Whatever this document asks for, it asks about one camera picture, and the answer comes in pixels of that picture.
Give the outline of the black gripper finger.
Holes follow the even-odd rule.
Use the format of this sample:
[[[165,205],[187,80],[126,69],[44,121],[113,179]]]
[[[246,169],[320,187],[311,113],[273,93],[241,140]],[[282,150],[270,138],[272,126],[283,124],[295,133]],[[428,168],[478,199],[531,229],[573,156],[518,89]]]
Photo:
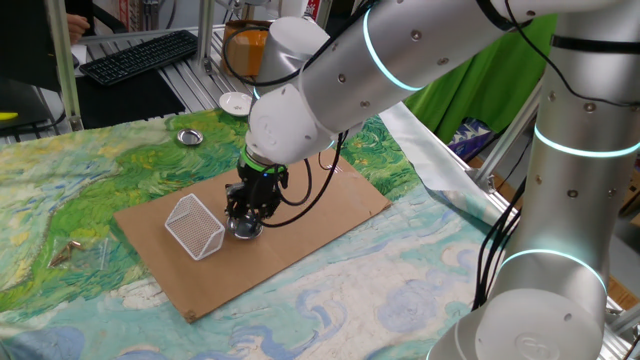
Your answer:
[[[230,220],[239,221],[246,214],[246,189],[244,182],[225,185],[226,209]]]
[[[250,195],[247,217],[253,222],[265,221],[274,215],[279,205],[280,197],[278,195]]]

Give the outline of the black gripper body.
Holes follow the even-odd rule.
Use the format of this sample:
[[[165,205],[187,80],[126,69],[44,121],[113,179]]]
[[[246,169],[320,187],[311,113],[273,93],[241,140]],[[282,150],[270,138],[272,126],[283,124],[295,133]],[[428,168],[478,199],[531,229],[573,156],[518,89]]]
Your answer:
[[[279,201],[278,183],[284,180],[284,187],[287,187],[286,168],[270,169],[265,173],[253,168],[239,168],[238,175],[242,180],[240,196],[246,201]]]

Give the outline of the bare person hand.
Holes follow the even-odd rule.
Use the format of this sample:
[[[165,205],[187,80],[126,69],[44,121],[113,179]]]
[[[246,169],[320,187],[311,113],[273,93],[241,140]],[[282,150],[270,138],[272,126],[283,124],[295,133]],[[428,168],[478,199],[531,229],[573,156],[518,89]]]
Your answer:
[[[80,15],[67,14],[66,19],[71,44],[77,44],[80,39],[91,29],[91,24],[87,18]]]

